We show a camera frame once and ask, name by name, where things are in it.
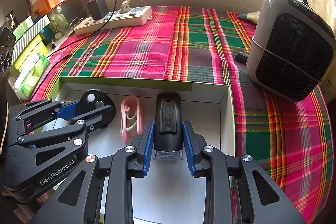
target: honeycomb grille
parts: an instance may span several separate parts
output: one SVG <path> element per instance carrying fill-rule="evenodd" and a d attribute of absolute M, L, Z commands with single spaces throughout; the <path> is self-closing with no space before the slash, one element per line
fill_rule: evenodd
<path fill-rule="evenodd" d="M 317 80 L 322 78 L 333 57 L 332 46 L 313 28 L 290 14 L 278 16 L 266 49 Z M 303 100 L 317 85 L 300 70 L 266 52 L 256 77 L 262 84 L 294 101 Z"/>

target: power strip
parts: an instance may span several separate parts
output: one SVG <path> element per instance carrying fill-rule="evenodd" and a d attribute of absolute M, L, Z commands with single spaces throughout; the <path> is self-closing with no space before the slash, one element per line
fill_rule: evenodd
<path fill-rule="evenodd" d="M 83 34 L 88 32 L 95 32 L 110 18 L 111 13 L 108 13 L 104 18 L 93 20 L 92 17 L 84 19 L 80 24 L 75 27 L 76 34 Z M 115 11 L 110 21 L 103 27 L 102 30 L 141 26 L 148 20 L 152 19 L 152 7 L 136 7 L 129 12 L 120 14 L 120 10 Z"/>

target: plastic bag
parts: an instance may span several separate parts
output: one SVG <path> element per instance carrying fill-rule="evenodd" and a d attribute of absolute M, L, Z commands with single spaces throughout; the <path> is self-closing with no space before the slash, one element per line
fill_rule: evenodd
<path fill-rule="evenodd" d="M 26 62 L 27 65 L 22 69 L 14 83 L 14 91 L 20 99 L 29 99 L 49 63 L 49 60 L 41 52 L 29 57 L 28 62 Z"/>

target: gray fan heater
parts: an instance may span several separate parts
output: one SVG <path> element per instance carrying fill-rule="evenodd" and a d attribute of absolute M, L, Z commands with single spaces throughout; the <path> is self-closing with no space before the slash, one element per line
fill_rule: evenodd
<path fill-rule="evenodd" d="M 300 0 L 264 0 L 246 68 L 253 82 L 299 102 L 322 80 L 336 47 L 330 26 Z"/>

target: plaid tablecloth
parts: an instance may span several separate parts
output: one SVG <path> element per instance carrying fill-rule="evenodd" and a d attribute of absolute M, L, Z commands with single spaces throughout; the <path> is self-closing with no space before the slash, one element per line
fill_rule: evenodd
<path fill-rule="evenodd" d="M 257 159 L 311 223 L 326 203 L 333 168 L 326 105 L 319 87 L 293 103 L 251 82 L 234 55 L 249 51 L 254 31 L 231 12 L 153 7 L 153 19 L 144 26 L 105 30 L 54 54 L 32 100 L 48 97 L 59 76 L 230 84 L 237 156 Z M 70 59 L 54 66 L 69 53 Z"/>

